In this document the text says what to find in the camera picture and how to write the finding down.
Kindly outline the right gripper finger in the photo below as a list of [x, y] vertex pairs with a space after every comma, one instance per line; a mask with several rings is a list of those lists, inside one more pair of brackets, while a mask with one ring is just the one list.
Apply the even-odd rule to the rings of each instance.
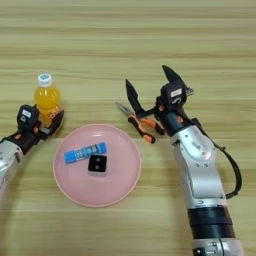
[[130, 81], [128, 79], [125, 80], [125, 84], [126, 84], [126, 93], [127, 93], [128, 100], [129, 100], [133, 110], [135, 111], [135, 113], [140, 114], [140, 113], [144, 112], [144, 109], [142, 108], [142, 106], [139, 103], [138, 94], [137, 94], [135, 88], [133, 87], [133, 85], [130, 83]]
[[170, 67], [163, 65], [162, 69], [164, 71], [164, 74], [167, 78], [167, 80], [170, 83], [174, 83], [174, 82], [182, 82], [182, 78]]

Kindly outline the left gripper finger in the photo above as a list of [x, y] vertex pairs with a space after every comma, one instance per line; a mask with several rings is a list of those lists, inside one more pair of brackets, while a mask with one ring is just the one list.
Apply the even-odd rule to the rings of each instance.
[[55, 133], [55, 131], [59, 128], [62, 119], [64, 116], [64, 111], [60, 111], [52, 120], [51, 125], [48, 127], [49, 135], [52, 135]]

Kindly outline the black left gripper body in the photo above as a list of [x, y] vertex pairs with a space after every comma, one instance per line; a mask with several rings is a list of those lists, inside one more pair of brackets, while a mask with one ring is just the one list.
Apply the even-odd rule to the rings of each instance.
[[21, 151], [23, 154], [27, 154], [40, 140], [46, 140], [49, 136], [48, 128], [20, 129], [4, 138], [4, 148], [10, 152]]

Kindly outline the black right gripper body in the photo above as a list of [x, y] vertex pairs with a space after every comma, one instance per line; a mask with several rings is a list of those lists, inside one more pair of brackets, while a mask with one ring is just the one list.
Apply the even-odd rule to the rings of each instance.
[[189, 118], [182, 107], [168, 108], [160, 100], [157, 100], [156, 105], [150, 110], [139, 113], [138, 117], [146, 118], [151, 115], [155, 116], [169, 136], [174, 136], [187, 127], [199, 124], [196, 118]]

